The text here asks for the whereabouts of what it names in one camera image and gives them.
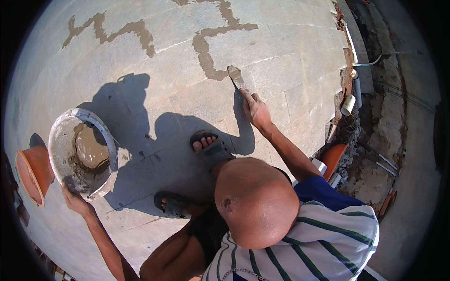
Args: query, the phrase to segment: terracotta pot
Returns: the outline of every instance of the terracotta pot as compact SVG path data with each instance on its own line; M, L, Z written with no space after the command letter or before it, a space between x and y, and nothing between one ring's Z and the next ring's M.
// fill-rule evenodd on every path
M47 149L37 145L24 151L17 150L16 169L31 200L38 207L44 207L44 197L54 178Z
M330 180L331 175L334 173L336 166L338 165L339 159L341 159L342 154L344 154L347 149L348 144L336 144L330 148L322 157L322 162L327 166L324 178L326 181Z

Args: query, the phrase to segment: striped shirt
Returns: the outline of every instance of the striped shirt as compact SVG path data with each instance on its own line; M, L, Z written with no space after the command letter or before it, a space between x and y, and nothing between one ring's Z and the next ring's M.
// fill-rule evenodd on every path
M356 280L378 245L372 207L338 193L319 176L294 189L302 206L282 241L247 250L228 232L202 280Z

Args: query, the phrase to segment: stone floor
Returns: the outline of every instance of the stone floor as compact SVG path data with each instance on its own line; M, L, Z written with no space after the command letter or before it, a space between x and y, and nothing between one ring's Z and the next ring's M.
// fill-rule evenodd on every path
M96 113L120 143L114 190L93 202L112 240L136 271L187 220L164 218L153 195L198 199L213 180L189 147L213 129L237 156L286 166L242 111L226 68L243 71L274 123L307 155L325 138L346 67L345 34L331 0L52 1L26 41L5 118L11 165L33 134L45 143L69 108ZM29 237L78 280L113 280L83 219L59 184L38 208L19 185Z

